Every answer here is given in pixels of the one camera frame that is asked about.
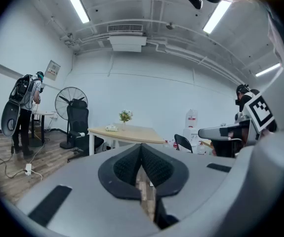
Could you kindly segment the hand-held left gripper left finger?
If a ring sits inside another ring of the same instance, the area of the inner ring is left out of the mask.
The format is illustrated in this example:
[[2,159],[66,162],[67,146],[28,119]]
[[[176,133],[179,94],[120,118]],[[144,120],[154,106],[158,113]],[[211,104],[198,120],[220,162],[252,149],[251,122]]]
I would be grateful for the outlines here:
[[159,232],[136,188],[140,145],[74,160],[17,203],[20,222],[38,237],[150,237]]

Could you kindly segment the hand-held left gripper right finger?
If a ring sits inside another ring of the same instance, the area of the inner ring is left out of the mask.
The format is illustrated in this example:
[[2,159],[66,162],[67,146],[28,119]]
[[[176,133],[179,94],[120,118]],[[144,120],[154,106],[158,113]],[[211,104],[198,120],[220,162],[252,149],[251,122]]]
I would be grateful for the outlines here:
[[219,188],[233,158],[141,145],[141,164],[156,189],[154,223],[170,227],[191,215]]

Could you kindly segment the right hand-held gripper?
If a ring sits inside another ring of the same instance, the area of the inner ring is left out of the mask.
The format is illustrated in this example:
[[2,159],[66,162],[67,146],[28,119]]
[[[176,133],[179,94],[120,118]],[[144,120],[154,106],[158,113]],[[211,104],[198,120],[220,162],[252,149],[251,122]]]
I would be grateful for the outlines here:
[[277,130],[274,116],[261,94],[239,94],[235,104],[240,108],[235,116],[237,124],[202,128],[198,136],[210,140],[240,139],[245,146],[251,146]]

